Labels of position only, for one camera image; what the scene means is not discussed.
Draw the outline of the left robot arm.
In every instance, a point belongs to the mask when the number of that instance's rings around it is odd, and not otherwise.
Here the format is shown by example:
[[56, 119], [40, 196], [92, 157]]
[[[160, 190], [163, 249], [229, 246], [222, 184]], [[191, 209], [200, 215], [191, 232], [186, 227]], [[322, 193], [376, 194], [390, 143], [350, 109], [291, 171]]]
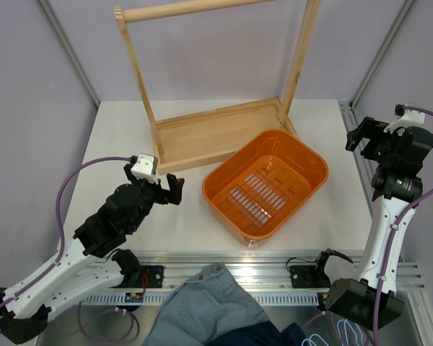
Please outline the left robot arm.
[[42, 333], [61, 312], [99, 290], [145, 281], [140, 261], [121, 249], [154, 204], [179, 205], [185, 180], [167, 175], [168, 189], [131, 178], [116, 188], [56, 254], [26, 279], [0, 288], [0, 334], [16, 345]]

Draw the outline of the dark blue denim garment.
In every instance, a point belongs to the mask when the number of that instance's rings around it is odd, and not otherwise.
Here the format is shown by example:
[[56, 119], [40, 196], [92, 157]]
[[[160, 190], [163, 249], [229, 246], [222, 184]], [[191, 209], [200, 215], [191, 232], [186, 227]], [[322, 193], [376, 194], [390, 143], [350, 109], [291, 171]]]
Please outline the dark blue denim garment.
[[234, 329], [215, 338], [209, 345], [301, 345], [305, 338], [304, 331], [297, 323], [290, 324], [280, 332], [271, 321], [266, 321]]

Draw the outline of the light blue skirt hanger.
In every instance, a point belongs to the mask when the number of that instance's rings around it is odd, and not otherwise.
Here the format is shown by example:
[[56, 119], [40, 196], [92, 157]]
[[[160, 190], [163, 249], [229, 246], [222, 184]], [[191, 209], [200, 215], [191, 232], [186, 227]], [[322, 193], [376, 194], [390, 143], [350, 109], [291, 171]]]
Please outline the light blue skirt hanger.
[[333, 330], [333, 339], [328, 340], [319, 333], [308, 335], [301, 341], [301, 345], [307, 346], [329, 346], [329, 345], [374, 345], [373, 338], [369, 332], [364, 331], [358, 324], [348, 319], [339, 319], [335, 322]]

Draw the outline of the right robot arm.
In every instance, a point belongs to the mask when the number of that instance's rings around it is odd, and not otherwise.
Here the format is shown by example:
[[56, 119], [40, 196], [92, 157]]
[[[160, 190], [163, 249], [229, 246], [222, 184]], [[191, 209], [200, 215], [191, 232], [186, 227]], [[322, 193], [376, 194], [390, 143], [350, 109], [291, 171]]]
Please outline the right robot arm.
[[418, 174], [433, 149], [433, 134], [420, 124], [391, 124], [366, 117], [348, 132], [346, 150], [368, 140], [360, 154], [377, 162], [372, 178], [372, 224], [358, 267], [332, 249], [321, 252], [313, 268], [320, 285], [331, 285], [325, 309], [376, 332], [397, 319], [404, 302], [396, 297], [396, 271], [408, 224], [423, 183]]

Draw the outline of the light denim jacket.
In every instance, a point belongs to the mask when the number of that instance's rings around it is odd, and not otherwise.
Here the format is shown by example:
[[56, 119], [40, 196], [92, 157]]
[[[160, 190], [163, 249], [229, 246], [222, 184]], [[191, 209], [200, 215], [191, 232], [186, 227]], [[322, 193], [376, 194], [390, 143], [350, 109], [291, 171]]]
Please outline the light denim jacket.
[[270, 321], [223, 262], [205, 266], [168, 295], [144, 345], [208, 345], [232, 330]]

